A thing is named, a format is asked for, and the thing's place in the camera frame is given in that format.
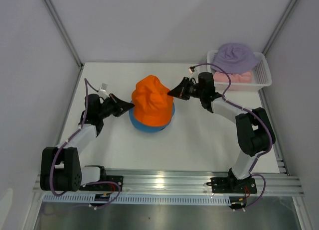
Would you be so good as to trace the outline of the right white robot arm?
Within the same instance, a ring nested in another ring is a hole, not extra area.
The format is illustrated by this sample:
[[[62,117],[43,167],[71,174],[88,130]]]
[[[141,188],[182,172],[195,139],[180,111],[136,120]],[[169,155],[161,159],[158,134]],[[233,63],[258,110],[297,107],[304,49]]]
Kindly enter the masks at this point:
[[[207,185],[218,194],[255,194],[257,189],[251,172],[258,159],[268,153],[276,141],[266,111],[263,108],[249,110],[227,100],[216,91],[213,75],[209,72],[200,73],[197,82],[184,77],[168,95],[181,100],[198,98],[204,109],[236,125],[241,149],[236,163],[227,177],[213,177]]]

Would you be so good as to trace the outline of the purple bucket hat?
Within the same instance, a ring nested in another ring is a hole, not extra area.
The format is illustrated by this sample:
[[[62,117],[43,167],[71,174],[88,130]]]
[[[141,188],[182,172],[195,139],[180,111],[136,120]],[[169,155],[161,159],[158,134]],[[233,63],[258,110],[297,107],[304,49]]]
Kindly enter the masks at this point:
[[[252,70],[259,62],[247,45],[226,43],[218,49],[213,64],[228,74],[243,74]]]

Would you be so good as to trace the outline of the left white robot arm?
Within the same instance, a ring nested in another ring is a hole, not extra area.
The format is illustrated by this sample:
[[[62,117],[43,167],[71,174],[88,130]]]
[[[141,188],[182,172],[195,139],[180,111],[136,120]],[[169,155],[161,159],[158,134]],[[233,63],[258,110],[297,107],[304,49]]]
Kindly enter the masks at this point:
[[[91,184],[96,190],[107,187],[108,178],[103,166],[82,167],[79,154],[95,140],[109,116],[120,117],[134,107],[133,103],[120,100],[113,94],[102,98],[98,94],[85,97],[85,110],[75,132],[55,147],[46,147],[42,152],[40,188],[60,196],[78,191]]]

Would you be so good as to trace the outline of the orange bucket hat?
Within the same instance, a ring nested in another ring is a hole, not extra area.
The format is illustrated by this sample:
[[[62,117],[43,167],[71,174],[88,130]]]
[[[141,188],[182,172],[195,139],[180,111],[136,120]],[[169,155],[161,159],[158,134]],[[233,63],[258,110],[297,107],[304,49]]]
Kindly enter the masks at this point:
[[[132,92],[133,117],[151,127],[167,125],[173,112],[173,97],[168,92],[169,89],[154,75],[140,80]]]

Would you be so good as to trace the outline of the blue bucket hat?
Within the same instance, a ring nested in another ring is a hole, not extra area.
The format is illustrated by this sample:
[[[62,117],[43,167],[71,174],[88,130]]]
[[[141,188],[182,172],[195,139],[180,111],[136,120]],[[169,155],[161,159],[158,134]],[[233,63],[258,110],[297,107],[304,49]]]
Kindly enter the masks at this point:
[[[160,101],[158,103],[142,102],[131,100],[135,105],[129,110],[129,118],[133,127],[145,133],[160,132],[162,126],[171,124],[175,114],[175,105],[173,101]]]

